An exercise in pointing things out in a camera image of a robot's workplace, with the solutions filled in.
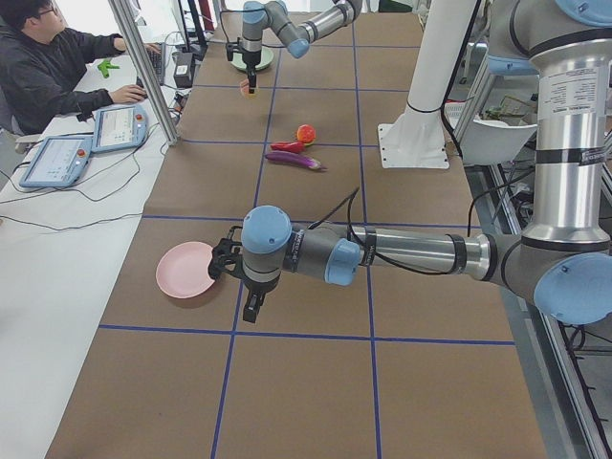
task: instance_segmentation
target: green plate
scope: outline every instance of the green plate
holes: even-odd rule
[[[261,62],[259,62],[259,64],[255,67],[255,70],[267,69],[268,67],[270,67],[270,64],[272,64],[273,60],[274,52],[270,48],[262,48]],[[233,65],[240,72],[247,72],[247,65],[242,61],[242,55],[239,53],[234,53],[231,65]]]

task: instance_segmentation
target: keyboard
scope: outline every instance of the keyboard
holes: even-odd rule
[[[149,59],[151,59],[151,64],[153,64],[155,76],[157,77],[157,80],[160,85],[162,85],[164,84],[165,77],[165,44],[157,43],[157,46],[159,46],[160,50],[162,50],[160,54],[153,53],[149,50],[146,50],[146,53],[149,55]]]

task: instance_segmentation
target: man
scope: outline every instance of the man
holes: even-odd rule
[[[143,100],[136,84],[108,92],[75,91],[86,63],[126,50],[119,35],[93,36],[66,28],[51,0],[0,0],[0,88],[23,134],[42,132],[57,114]],[[149,49],[157,48],[146,45]]]

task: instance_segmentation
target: white table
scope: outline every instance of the white table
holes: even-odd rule
[[[129,56],[102,78],[96,64],[77,86],[111,91],[134,83]],[[168,83],[172,70],[167,69]],[[163,88],[166,100],[174,91]],[[148,100],[142,102],[149,125],[156,119]],[[91,132],[93,122],[57,117],[44,136]],[[106,218],[140,213],[164,159],[165,143],[156,128],[136,154],[141,172],[113,196],[92,203],[75,192],[0,204],[0,214],[55,228],[85,225]],[[115,163],[128,153],[108,153],[90,160],[83,178]],[[25,168],[13,175],[17,183]],[[137,170],[126,159],[79,186],[92,197],[119,188]],[[7,184],[5,202],[25,196]],[[86,229],[51,231],[4,219],[0,225],[0,457],[41,459],[52,442],[63,411],[97,330],[140,217],[94,225]]]

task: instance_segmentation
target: man's hand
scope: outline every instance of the man's hand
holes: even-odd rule
[[[125,45],[125,40],[123,38],[115,38],[113,40],[113,46],[117,51],[121,51],[122,53],[127,51],[127,46]],[[160,47],[157,46],[155,43],[144,43],[144,47],[146,48],[146,50],[152,51],[153,53],[160,54],[162,52],[162,50],[160,50]]]
[[[113,103],[140,102],[146,98],[146,91],[136,84],[128,84],[109,93]]]

